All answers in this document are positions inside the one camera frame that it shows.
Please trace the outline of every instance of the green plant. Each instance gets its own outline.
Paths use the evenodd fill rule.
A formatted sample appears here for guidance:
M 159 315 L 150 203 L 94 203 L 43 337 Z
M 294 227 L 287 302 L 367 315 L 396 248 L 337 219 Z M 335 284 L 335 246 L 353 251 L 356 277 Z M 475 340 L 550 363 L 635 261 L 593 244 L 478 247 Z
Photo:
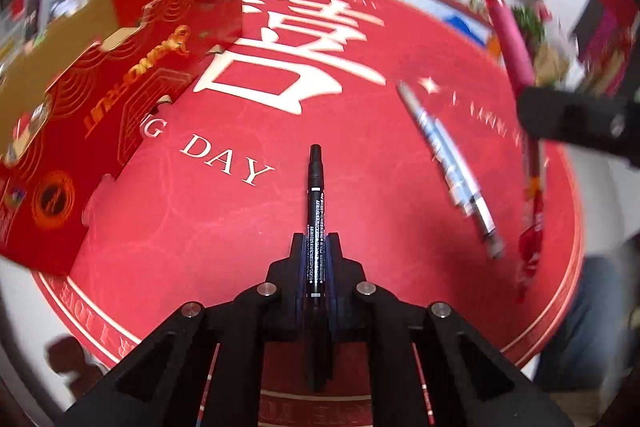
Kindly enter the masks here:
M 527 43 L 527 48 L 535 53 L 545 40 L 545 27 L 540 17 L 533 8 L 528 6 L 514 6 L 511 11 Z

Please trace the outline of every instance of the red tabletop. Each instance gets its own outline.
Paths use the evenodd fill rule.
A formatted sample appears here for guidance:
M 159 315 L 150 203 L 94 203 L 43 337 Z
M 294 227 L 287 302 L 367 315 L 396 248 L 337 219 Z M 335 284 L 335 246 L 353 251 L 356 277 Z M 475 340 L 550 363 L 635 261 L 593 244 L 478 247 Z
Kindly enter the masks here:
M 522 154 L 504 70 L 399 0 L 244 6 L 243 38 L 208 58 L 203 78 L 153 117 L 161 120 L 145 121 L 150 137 L 94 194 L 69 279 L 34 274 L 53 309 L 111 367 L 181 303 L 221 303 L 261 282 L 304 230 L 316 142 L 326 229 L 340 233 L 345 257 L 400 299 L 452 304 L 524 365 L 566 311 L 582 229 L 567 160 L 546 144 L 543 254 L 516 302 Z M 504 259 L 488 258 L 472 220 L 453 206 L 398 98 L 400 79 L 467 159 L 506 242 Z M 341 348 L 324 397 L 305 396 L 301 359 L 268 350 L 261 422 L 370 423 L 363 346 Z

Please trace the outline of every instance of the white star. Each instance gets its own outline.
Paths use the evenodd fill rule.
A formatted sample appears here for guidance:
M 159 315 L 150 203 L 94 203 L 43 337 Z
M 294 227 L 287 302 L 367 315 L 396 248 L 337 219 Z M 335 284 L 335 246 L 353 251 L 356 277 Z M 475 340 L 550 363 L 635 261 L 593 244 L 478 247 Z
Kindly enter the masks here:
M 429 94 L 440 92 L 440 86 L 433 82 L 433 79 L 431 77 L 421 78 L 420 80 L 418 80 L 418 84 L 424 87 L 424 89 L 426 89 Z

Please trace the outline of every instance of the pink pen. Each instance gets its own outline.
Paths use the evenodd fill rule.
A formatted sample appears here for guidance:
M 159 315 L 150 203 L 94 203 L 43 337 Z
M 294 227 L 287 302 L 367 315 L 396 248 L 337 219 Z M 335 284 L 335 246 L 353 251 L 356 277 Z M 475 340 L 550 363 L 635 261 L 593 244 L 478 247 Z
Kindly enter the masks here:
M 484 0 L 495 34 L 500 42 L 504 65 L 511 82 L 513 95 L 517 99 L 522 90 L 536 83 L 536 74 L 520 29 L 503 0 Z M 538 140 L 524 136 L 522 140 L 525 173 L 524 231 L 520 234 L 518 249 L 521 263 L 516 277 L 518 298 L 523 300 L 538 270 L 542 251 L 544 186 L 541 144 Z

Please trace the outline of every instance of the orange round logo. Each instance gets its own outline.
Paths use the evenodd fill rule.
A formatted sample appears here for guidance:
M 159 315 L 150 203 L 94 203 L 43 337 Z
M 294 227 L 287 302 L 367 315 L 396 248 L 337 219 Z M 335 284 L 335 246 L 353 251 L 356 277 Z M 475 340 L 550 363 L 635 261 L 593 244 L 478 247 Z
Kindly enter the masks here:
M 33 193 L 31 210 L 41 229 L 58 229 L 71 214 L 76 190 L 71 177 L 63 171 L 53 171 L 40 182 Z

